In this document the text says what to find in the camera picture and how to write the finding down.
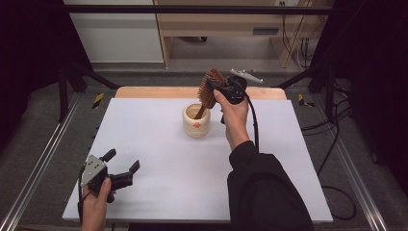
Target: black jacket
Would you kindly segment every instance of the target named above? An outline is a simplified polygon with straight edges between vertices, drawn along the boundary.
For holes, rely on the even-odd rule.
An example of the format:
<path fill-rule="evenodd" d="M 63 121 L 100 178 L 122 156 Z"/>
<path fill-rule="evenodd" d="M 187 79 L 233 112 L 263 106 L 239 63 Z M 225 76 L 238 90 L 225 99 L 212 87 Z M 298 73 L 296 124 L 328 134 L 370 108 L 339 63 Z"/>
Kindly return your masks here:
<path fill-rule="evenodd" d="M 314 230 L 300 194 L 279 161 L 252 141 L 229 157 L 228 193 L 233 231 Z"/>

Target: person's left hand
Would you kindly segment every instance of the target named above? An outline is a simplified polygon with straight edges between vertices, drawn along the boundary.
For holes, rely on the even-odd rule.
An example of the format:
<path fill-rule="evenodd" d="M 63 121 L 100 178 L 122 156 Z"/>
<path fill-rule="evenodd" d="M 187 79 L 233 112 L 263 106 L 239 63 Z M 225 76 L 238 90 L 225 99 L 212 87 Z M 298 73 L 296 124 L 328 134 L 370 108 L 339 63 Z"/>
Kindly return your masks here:
<path fill-rule="evenodd" d="M 105 178 L 98 196 L 90 191 L 88 185 L 83 188 L 84 210 L 82 231 L 101 231 L 105 228 L 107 198 L 111 191 L 112 181 Z"/>

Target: ceramic cup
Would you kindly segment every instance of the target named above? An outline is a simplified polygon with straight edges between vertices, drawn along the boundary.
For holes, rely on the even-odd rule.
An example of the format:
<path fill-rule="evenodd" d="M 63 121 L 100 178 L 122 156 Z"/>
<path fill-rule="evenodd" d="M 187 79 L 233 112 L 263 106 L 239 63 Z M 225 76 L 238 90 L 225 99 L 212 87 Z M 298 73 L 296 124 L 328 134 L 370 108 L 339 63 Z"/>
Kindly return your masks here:
<path fill-rule="evenodd" d="M 210 131 L 210 110 L 206 109 L 200 119 L 194 119 L 200 108 L 201 104 L 196 103 L 187 106 L 183 110 L 184 131 L 192 138 L 202 138 Z"/>

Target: brown brush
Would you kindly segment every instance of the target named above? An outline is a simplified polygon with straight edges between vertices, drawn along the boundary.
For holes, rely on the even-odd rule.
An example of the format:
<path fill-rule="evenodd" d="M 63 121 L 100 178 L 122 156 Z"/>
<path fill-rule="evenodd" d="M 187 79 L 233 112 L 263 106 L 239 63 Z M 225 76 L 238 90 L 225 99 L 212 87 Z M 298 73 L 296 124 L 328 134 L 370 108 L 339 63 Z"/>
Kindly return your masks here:
<path fill-rule="evenodd" d="M 221 87 L 225 87 L 226 85 L 224 77 L 218 70 L 211 69 L 207 71 L 201 82 L 200 88 L 198 89 L 198 98 L 201 101 L 201 108 L 194 119 L 200 119 L 201 117 L 203 117 L 205 109 L 212 109 L 216 104 L 216 98 L 213 94 L 213 88 L 211 88 L 211 86 L 207 84 L 208 80 L 213 81 L 213 83 L 218 84 Z"/>

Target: wall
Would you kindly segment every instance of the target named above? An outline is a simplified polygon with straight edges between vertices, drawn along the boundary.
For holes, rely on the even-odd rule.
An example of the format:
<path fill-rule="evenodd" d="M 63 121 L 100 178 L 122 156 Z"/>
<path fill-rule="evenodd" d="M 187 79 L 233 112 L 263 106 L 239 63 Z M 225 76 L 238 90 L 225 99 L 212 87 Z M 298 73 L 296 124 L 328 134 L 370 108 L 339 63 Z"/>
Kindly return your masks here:
<path fill-rule="evenodd" d="M 153 5 L 151 0 L 64 0 L 66 4 Z M 92 63 L 162 63 L 155 14 L 72 13 Z"/>

